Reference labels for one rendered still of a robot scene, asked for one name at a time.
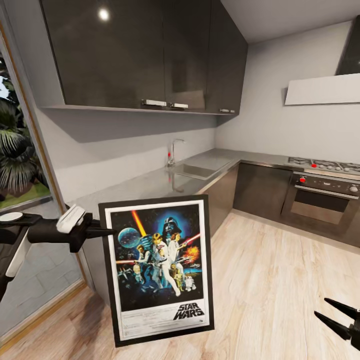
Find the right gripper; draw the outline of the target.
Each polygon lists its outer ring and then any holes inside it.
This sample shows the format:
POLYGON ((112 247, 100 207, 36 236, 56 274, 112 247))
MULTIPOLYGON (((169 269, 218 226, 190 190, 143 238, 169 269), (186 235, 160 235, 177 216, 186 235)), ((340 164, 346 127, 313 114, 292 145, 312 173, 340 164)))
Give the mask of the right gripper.
POLYGON ((344 314, 354 319, 355 323, 351 324, 350 327, 347 328, 344 325, 317 312, 316 310, 314 311, 314 314, 344 341, 351 341, 351 346, 360 350, 360 312, 358 312, 356 308, 343 304, 334 299, 325 298, 324 300, 338 310, 340 310, 341 312, 343 312, 344 314))

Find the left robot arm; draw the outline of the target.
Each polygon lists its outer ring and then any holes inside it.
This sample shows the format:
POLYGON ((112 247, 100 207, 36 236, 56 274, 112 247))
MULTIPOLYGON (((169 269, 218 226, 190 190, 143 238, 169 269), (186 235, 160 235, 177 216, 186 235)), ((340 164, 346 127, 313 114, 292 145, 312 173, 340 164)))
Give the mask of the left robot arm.
POLYGON ((71 253, 78 253, 86 239, 117 233, 101 227, 93 213, 74 204, 61 218, 43 218, 40 214, 11 212, 0 216, 0 301, 7 284, 19 271, 34 243, 69 244, 71 253))

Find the poster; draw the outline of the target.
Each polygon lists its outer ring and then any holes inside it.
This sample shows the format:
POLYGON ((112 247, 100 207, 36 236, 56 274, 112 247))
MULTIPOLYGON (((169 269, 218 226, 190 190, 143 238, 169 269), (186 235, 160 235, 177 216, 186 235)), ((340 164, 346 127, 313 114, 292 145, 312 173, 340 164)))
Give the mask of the poster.
POLYGON ((98 209, 115 347, 214 330, 208 193, 98 209))

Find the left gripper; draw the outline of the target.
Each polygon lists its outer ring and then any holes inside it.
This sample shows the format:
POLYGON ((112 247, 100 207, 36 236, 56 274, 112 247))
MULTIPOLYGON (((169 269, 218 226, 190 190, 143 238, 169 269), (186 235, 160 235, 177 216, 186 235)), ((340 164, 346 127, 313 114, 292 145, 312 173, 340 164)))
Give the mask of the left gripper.
POLYGON ((76 225, 70 233, 62 233, 57 229, 59 218, 55 218, 47 229, 46 238, 49 243, 64 243, 69 244, 71 253, 78 253, 86 239, 104 237, 117 233, 116 229, 101 227, 101 222, 98 219, 93 219, 93 213, 87 212, 83 216, 83 221, 80 225, 76 225))

